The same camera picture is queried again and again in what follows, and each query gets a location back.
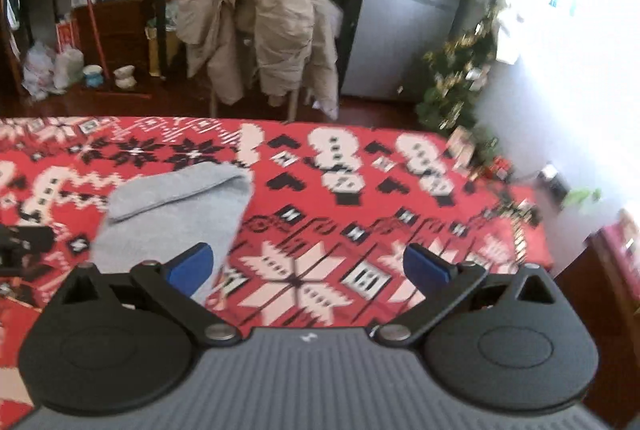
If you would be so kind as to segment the grey knitted sweater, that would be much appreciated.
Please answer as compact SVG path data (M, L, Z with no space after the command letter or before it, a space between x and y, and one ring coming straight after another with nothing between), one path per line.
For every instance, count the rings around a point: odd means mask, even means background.
M199 242L213 251L206 280L190 297L213 293L254 193L253 173L234 164L203 162L122 184L91 243L103 273L127 272L144 260L166 263Z

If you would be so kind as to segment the white plastic bag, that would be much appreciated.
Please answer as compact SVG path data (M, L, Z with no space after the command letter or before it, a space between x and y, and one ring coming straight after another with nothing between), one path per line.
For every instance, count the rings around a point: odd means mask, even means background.
M50 94L64 94L84 78L84 67L84 54L78 49L68 46L55 53L50 46L37 41L25 56L22 86L35 101Z

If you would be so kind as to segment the blue ceramic pet bowl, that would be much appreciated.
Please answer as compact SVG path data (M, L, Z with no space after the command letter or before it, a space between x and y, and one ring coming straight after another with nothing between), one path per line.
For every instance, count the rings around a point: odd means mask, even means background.
M82 70L88 88L98 88L104 83L103 68L100 65L87 65Z

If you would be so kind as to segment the white ceramic pet bowl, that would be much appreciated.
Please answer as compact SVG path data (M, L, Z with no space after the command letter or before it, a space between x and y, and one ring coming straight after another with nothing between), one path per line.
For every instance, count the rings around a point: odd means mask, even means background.
M114 71L114 81L116 86L122 90L131 90L136 84L137 80L134 78L134 71L136 68L134 65L127 65L117 68Z

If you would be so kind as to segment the red and white box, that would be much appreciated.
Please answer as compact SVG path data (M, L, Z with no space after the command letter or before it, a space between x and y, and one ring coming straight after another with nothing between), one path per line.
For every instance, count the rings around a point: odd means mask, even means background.
M78 34L77 20L66 18L55 24L56 50L59 53L67 49L80 50L80 40Z

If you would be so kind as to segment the red patterned christmas blanket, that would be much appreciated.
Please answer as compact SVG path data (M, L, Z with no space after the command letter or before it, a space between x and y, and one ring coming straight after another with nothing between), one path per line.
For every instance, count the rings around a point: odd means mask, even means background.
M38 314L84 262L126 272L150 256L105 229L136 179L233 164L253 195L233 244L215 254L202 298L242 330L382 324L422 294L402 270L419 244L495 273L551 268L533 191L469 178L434 134L332 124L186 117L6 118L1 220L43 225L52 248L1 284L1 424L32 410L17 351Z

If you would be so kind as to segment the decorated christmas tree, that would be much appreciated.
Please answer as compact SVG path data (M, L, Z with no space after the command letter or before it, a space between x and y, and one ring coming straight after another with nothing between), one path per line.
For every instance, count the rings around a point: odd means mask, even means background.
M497 2L483 1L483 15L474 28L424 55L422 101L416 104L416 116L425 130L448 136L454 143L450 152L463 167L506 180L511 164L499 155L498 138L478 124L475 113L497 54Z

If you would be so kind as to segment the beige jacket on chair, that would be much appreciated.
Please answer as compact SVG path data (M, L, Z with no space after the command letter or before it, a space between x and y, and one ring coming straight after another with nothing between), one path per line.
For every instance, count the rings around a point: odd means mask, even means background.
M178 0L186 73L207 76L214 105L259 86L271 106L306 89L338 116L337 52L329 0Z

